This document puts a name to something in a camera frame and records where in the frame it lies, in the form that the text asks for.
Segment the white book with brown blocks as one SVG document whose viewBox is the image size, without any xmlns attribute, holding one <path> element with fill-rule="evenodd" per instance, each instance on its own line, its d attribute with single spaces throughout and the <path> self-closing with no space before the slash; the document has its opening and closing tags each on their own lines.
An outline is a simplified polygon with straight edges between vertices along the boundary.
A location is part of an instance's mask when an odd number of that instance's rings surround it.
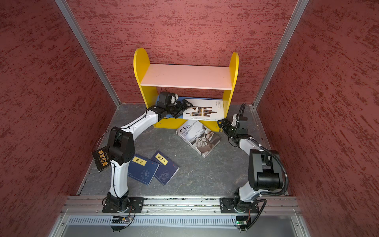
<svg viewBox="0 0 379 237">
<path fill-rule="evenodd" d="M 224 103 L 222 100 L 213 99 L 186 99 L 192 104 L 192 107 L 186 109 L 183 119 L 218 121 L 225 118 Z"/>
</svg>

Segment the heritage culture photo book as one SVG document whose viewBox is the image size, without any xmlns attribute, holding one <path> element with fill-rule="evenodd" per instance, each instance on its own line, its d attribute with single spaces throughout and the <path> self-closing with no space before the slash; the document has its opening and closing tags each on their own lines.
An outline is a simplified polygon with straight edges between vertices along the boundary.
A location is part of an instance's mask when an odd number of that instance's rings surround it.
<svg viewBox="0 0 379 237">
<path fill-rule="evenodd" d="M 176 134 L 203 158 L 220 143 L 220 136 L 198 120 L 188 120 L 176 130 Z"/>
</svg>

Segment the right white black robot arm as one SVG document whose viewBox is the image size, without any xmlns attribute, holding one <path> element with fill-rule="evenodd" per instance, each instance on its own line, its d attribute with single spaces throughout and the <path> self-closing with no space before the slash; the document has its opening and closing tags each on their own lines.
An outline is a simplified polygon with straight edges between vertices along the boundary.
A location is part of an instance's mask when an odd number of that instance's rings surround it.
<svg viewBox="0 0 379 237">
<path fill-rule="evenodd" d="M 248 181 L 234 193 L 233 209 L 244 213 L 255 206 L 259 197 L 277 197 L 286 194 L 289 187 L 288 173 L 274 150 L 269 150 L 247 133 L 245 121 L 217 121 L 219 128 L 238 148 L 249 156 Z"/>
</svg>

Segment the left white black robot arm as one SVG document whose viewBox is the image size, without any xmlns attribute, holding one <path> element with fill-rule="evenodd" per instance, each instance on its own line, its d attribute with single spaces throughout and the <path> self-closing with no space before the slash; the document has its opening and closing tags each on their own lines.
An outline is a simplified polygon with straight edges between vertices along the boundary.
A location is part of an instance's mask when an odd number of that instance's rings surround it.
<svg viewBox="0 0 379 237">
<path fill-rule="evenodd" d="M 186 99 L 179 100 L 179 96 L 174 93 L 162 92 L 157 103 L 147 108 L 139 118 L 123 127 L 111 129 L 106 146 L 112 168 L 111 187 L 105 199 L 106 207 L 118 213 L 132 209 L 128 199 L 127 178 L 130 162 L 135 156 L 135 139 L 165 117 L 177 119 L 192 106 Z"/>
</svg>

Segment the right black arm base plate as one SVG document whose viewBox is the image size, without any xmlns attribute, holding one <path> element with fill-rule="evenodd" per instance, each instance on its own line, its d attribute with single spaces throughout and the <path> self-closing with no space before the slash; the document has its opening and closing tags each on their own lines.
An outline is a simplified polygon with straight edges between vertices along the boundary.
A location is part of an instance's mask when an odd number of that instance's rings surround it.
<svg viewBox="0 0 379 237">
<path fill-rule="evenodd" d="M 258 214 L 259 207 L 255 202 L 243 202 L 237 198 L 219 198 L 221 213 Z"/>
</svg>

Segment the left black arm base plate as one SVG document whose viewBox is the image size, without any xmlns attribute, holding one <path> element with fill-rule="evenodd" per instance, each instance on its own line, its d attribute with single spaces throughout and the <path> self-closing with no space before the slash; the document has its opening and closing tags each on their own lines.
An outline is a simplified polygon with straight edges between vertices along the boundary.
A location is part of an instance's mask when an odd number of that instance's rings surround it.
<svg viewBox="0 0 379 237">
<path fill-rule="evenodd" d="M 105 198 L 103 202 L 103 213 L 141 213 L 144 198 L 140 197 L 128 197 L 128 198 L 117 198 L 114 196 L 109 196 Z"/>
</svg>

